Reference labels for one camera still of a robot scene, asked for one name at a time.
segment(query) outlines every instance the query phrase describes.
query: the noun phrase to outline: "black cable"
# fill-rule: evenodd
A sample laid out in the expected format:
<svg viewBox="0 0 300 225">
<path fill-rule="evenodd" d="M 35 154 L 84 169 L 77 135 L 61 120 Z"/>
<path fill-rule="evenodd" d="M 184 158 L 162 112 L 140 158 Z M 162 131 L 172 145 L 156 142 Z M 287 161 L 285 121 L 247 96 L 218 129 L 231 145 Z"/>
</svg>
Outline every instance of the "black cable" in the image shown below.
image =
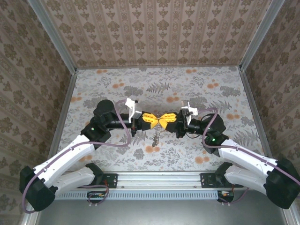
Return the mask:
<svg viewBox="0 0 300 225">
<path fill-rule="evenodd" d="M 191 137 L 191 136 L 189 136 L 187 133 L 186 133 L 186 135 L 187 135 L 190 139 L 194 139 L 194 138 L 197 138 L 197 137 L 200 136 L 200 135 L 197 135 L 196 137 Z"/>
</svg>

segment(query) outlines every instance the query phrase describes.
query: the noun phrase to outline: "patterned wallpaper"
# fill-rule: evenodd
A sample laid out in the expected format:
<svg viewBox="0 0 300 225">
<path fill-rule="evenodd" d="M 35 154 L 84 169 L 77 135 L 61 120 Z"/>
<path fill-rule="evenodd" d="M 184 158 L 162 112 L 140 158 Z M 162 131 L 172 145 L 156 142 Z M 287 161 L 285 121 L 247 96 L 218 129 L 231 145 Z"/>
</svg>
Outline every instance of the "patterned wallpaper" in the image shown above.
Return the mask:
<svg viewBox="0 0 300 225">
<path fill-rule="evenodd" d="M 77 80 L 60 149 L 69 145 L 93 117 L 103 99 L 117 102 L 132 98 L 157 117 L 179 112 L 181 101 L 193 107 L 217 107 L 225 134 L 241 145 L 263 154 L 262 145 L 237 67 L 167 67 L 78 70 Z M 200 119 L 208 112 L 199 114 Z M 205 151 L 201 139 L 176 139 L 158 126 L 159 143 L 152 147 L 155 130 L 138 131 L 125 148 L 101 146 L 79 160 L 70 170 L 94 162 L 103 171 L 197 171 L 216 170 L 221 158 Z M 112 131 L 109 143 L 125 143 L 124 130 Z"/>
<path fill-rule="evenodd" d="M 300 172 L 300 1 L 285 1 L 246 74 L 274 157 Z"/>
<path fill-rule="evenodd" d="M 42 0 L 78 68 L 238 65 L 271 0 Z"/>
<path fill-rule="evenodd" d="M 19 172 L 45 161 L 70 73 L 25 0 L 0 0 L 0 224 L 21 218 Z"/>
</svg>

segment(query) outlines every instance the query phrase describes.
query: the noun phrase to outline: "floral tablecloth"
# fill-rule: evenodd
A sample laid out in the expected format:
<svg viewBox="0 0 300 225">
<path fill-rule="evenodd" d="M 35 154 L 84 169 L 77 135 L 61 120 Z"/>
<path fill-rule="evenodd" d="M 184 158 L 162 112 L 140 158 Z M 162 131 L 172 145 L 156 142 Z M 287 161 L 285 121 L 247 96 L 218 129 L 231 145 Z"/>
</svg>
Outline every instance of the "floral tablecloth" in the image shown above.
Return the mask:
<svg viewBox="0 0 300 225">
<path fill-rule="evenodd" d="M 132 98 L 144 111 L 161 116 L 178 112 L 180 101 L 192 107 L 217 107 L 225 122 L 225 134 L 237 143 L 263 154 L 262 145 L 250 111 L 237 67 L 175 67 L 78 70 L 77 81 L 60 142 L 66 147 L 93 116 L 97 103 L 114 103 Z M 102 146 L 80 159 L 71 170 L 89 162 L 103 171 L 196 171 L 216 170 L 222 160 L 207 153 L 201 139 L 187 136 L 176 139 L 158 127 L 159 144 L 152 147 L 155 130 L 138 131 L 125 148 Z M 125 143 L 124 130 L 114 130 L 109 143 Z"/>
</svg>

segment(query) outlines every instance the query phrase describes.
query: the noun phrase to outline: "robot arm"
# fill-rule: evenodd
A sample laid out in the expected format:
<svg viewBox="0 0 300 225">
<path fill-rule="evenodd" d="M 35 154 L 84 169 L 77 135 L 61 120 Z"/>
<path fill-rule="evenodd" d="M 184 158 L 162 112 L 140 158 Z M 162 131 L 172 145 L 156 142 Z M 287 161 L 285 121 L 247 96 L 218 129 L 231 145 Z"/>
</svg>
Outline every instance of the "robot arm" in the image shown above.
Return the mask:
<svg viewBox="0 0 300 225">
<path fill-rule="evenodd" d="M 120 117 L 125 127 L 131 129 L 132 136 L 135 136 L 137 130 L 154 128 L 158 122 L 167 131 L 176 133 L 177 138 L 182 138 L 186 133 L 204 134 L 206 137 L 203 145 L 208 153 L 243 166 L 243 168 L 239 168 L 231 163 L 223 163 L 217 170 L 217 175 L 221 176 L 218 180 L 226 179 L 232 184 L 240 184 L 258 190 L 284 209 L 288 209 L 299 194 L 300 186 L 271 166 L 275 165 L 300 180 L 289 160 L 264 157 L 238 145 L 223 134 L 226 127 L 219 115 L 212 123 L 213 114 L 204 116 L 205 119 L 202 120 L 192 119 L 192 115 L 197 115 L 198 110 L 192 108 L 188 101 L 181 102 L 179 113 L 166 113 L 160 118 L 143 112 L 138 103 L 131 99 L 127 99 L 126 105 L 129 107 L 129 114 L 121 114 Z M 117 116 L 114 105 L 109 100 L 103 100 L 94 110 L 94 117 L 90 123 L 71 144 L 41 165 L 33 169 L 28 166 L 22 169 L 20 191 L 24 193 L 25 188 L 28 188 L 25 197 L 33 208 L 41 211 L 54 201 L 56 195 L 83 185 L 100 184 L 104 173 L 93 163 L 87 164 L 76 172 L 65 175 L 63 173 L 79 159 L 98 148 L 100 146 L 98 143 L 105 143 L 111 137 L 110 130 L 117 128 L 124 127 Z"/>
<path fill-rule="evenodd" d="M 203 145 L 208 153 L 215 154 L 225 161 L 232 161 L 243 167 L 239 168 L 231 163 L 223 163 L 216 171 L 216 176 L 219 176 L 218 180 L 226 179 L 232 184 L 255 189 L 267 195 L 274 204 L 283 209 L 288 209 L 291 206 L 300 192 L 300 186 L 273 167 L 278 167 L 295 179 L 300 180 L 300 176 L 289 160 L 276 160 L 261 156 L 238 145 L 234 140 L 223 134 L 226 127 L 219 115 L 216 116 L 207 132 L 204 133 L 213 118 L 213 114 L 204 116 L 205 119 L 203 120 L 191 119 L 190 116 L 195 115 L 195 112 L 187 101 L 182 102 L 179 113 L 172 114 L 175 114 L 173 120 L 168 120 L 165 123 L 163 123 L 164 121 L 160 122 L 167 131 L 176 132 L 177 138 L 183 137 L 186 133 L 204 134 L 206 137 L 204 137 L 205 144 L 203 143 Z"/>
<path fill-rule="evenodd" d="M 151 120 L 152 114 L 143 112 L 137 102 L 128 98 L 126 105 L 129 107 L 129 114 L 121 114 L 120 117 L 125 126 L 131 129 L 132 136 L 135 136 L 137 130 L 152 129 L 156 125 Z M 48 207 L 56 195 L 80 186 L 100 184 L 103 172 L 93 163 L 81 170 L 62 174 L 79 159 L 97 149 L 100 146 L 97 143 L 105 143 L 111 137 L 110 130 L 117 128 L 124 127 L 114 105 L 109 100 L 103 100 L 94 110 L 90 123 L 67 147 L 33 169 L 27 166 L 21 170 L 20 191 L 23 194 L 28 186 L 25 197 L 35 211 Z"/>
</svg>

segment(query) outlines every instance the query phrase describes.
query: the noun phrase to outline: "metal spring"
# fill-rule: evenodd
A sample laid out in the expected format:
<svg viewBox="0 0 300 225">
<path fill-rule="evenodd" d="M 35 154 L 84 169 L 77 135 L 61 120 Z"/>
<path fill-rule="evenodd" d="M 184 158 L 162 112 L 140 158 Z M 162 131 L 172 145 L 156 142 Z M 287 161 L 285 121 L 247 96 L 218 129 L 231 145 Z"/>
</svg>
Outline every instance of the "metal spring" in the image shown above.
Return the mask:
<svg viewBox="0 0 300 225">
<path fill-rule="evenodd" d="M 159 143 L 159 136 L 160 136 L 160 133 L 155 133 L 152 137 L 152 140 L 153 140 L 153 143 L 152 143 L 152 147 L 155 147 L 158 145 Z"/>
</svg>

